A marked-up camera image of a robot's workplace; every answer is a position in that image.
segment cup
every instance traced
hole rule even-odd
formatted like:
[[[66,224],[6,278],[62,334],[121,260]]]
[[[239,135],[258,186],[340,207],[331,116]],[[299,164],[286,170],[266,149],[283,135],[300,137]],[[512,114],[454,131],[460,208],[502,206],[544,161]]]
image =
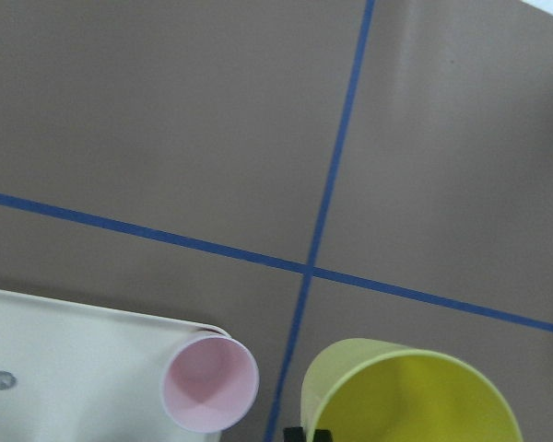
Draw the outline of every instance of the cup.
[[[214,331],[197,331],[167,364],[162,404],[182,428],[215,433],[247,414],[259,380],[258,365],[241,343]]]
[[[522,442],[508,403],[470,365],[449,355],[374,341],[334,343],[301,388],[301,425],[335,442]]]

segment gray surface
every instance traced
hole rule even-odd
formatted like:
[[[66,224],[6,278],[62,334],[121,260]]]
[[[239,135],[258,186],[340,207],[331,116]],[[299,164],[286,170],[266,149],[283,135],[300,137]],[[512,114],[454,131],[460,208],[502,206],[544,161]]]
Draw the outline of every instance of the gray surface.
[[[304,262],[362,8],[1,1],[0,192]],[[318,264],[553,322],[553,18],[377,2]],[[0,207],[0,288],[224,327],[262,386],[222,440],[262,440],[299,275]],[[462,357],[553,440],[553,333],[320,280],[278,431],[358,335]]]

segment blue line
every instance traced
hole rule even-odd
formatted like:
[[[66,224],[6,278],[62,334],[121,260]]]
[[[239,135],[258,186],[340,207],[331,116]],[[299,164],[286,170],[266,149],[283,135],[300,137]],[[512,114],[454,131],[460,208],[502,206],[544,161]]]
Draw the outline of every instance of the blue line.
[[[397,285],[390,285],[386,283],[380,283],[372,281],[370,279],[360,278],[351,274],[334,272],[331,270],[325,270],[316,268],[313,271],[313,275],[316,278],[327,279],[330,281],[336,281],[346,285],[354,285],[356,287],[367,288],[369,290],[376,290],[378,292],[387,293],[389,295],[395,295],[397,297],[405,297],[420,302],[426,302],[435,306],[441,306],[451,308],[453,310],[460,310],[474,315],[485,316],[494,320],[505,320],[514,324],[531,327],[534,329],[544,330],[546,332],[553,332],[553,324],[550,322],[544,322],[542,320],[533,320],[526,316],[515,315],[506,311],[496,310],[494,308],[488,308],[478,306],[476,304],[470,304],[468,302],[457,301],[456,299],[450,299],[448,297],[439,297],[431,295],[429,293],[419,292],[410,288],[404,288]]]
[[[348,80],[347,94],[344,101],[344,107],[342,109],[342,116],[338,126],[338,133],[336,135],[334,152],[330,161],[330,169],[328,170],[328,176],[324,186],[324,195],[322,197],[322,203],[320,204],[320,210],[315,222],[315,228],[313,230],[312,244],[310,246],[309,256],[307,259],[307,265],[305,272],[303,273],[303,279],[301,281],[300,293],[297,299],[297,306],[295,307],[295,313],[291,322],[287,348],[283,357],[278,381],[276,383],[275,394],[273,397],[270,414],[268,415],[268,421],[266,423],[264,442],[271,442],[275,436],[277,429],[277,420],[280,415],[280,404],[282,400],[283,389],[287,380],[288,369],[295,353],[295,347],[299,339],[300,326],[303,321],[303,313],[305,311],[305,305],[307,304],[307,297],[309,295],[310,287],[312,285],[313,268],[317,261],[318,252],[322,242],[322,236],[324,234],[325,221],[327,218],[330,203],[332,201],[332,194],[334,193],[335,179],[340,167],[340,159],[342,157],[342,151],[347,137],[348,124],[350,123],[350,116],[352,114],[352,108],[354,105],[354,98],[356,96],[357,87],[359,85],[360,68],[362,67],[362,60],[367,46],[367,38],[369,36],[369,28],[371,27],[372,11],[375,5],[375,0],[367,0],[365,3],[365,9],[362,15],[362,23],[360,25],[359,39],[357,42],[357,48],[355,50],[354,61],[352,63],[352,70],[350,78]]]
[[[216,255],[235,258],[247,262],[266,265],[282,270],[288,270],[294,273],[304,273],[305,265],[287,260],[281,260],[273,256],[254,253],[252,251],[236,249],[234,247],[216,244],[214,242],[203,241],[201,239],[189,238],[183,235],[164,232],[154,228],[143,227],[136,224],[116,221],[114,219],[105,218],[102,216],[85,214],[75,210],[64,209],[55,205],[38,203],[36,201],[17,198],[15,196],[5,195],[0,193],[0,205],[11,207],[14,209],[24,210],[35,214],[47,215],[53,218],[64,219],[86,226],[100,227],[115,232],[132,235],[134,237],[153,239],[154,241],[165,242],[182,246],[188,249],[195,249],[214,253]]]

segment white tray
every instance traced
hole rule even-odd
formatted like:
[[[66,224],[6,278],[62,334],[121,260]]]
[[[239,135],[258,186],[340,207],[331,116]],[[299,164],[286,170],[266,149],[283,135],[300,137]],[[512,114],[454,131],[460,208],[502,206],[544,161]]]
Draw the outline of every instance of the white tray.
[[[199,330],[228,335],[0,290],[0,442],[218,442],[181,429],[159,399],[166,363]]]

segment black object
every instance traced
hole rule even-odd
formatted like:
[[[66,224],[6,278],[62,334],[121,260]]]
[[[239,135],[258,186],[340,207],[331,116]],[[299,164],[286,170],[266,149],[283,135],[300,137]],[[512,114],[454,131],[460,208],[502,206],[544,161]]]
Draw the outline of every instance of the black object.
[[[302,426],[291,426],[283,430],[285,442],[306,442]],[[312,442],[334,442],[330,430],[315,430]]]

